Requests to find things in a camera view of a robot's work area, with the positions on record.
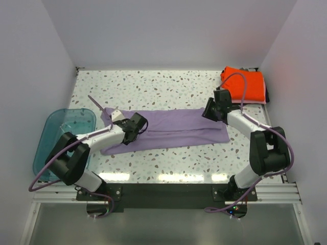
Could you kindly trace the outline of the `purple t shirt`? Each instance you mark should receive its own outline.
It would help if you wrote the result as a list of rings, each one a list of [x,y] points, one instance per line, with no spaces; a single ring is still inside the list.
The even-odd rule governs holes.
[[[122,114],[131,118],[137,112],[148,120],[147,130],[128,144],[117,144],[100,150],[102,155],[115,155],[136,151],[199,146],[230,141],[227,127],[202,117],[203,108],[176,110],[137,110]]]

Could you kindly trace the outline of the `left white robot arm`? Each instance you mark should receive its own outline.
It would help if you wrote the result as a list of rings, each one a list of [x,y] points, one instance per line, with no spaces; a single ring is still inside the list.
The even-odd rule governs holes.
[[[104,148],[129,145],[148,126],[148,120],[139,113],[125,118],[116,110],[111,115],[114,121],[103,129],[80,135],[64,133],[46,160],[48,170],[60,181],[67,186],[76,185],[88,190],[88,195],[94,200],[101,200],[106,188],[105,181],[86,168],[89,156]]]

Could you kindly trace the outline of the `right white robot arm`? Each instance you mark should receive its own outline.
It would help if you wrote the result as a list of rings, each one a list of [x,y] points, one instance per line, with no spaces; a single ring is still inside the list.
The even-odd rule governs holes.
[[[281,127],[272,128],[234,105],[228,90],[214,91],[206,104],[202,117],[218,121],[240,131],[249,139],[249,163],[236,175],[230,177],[220,195],[225,200],[240,200],[246,191],[255,187],[262,177],[278,173],[291,164],[289,146]]]

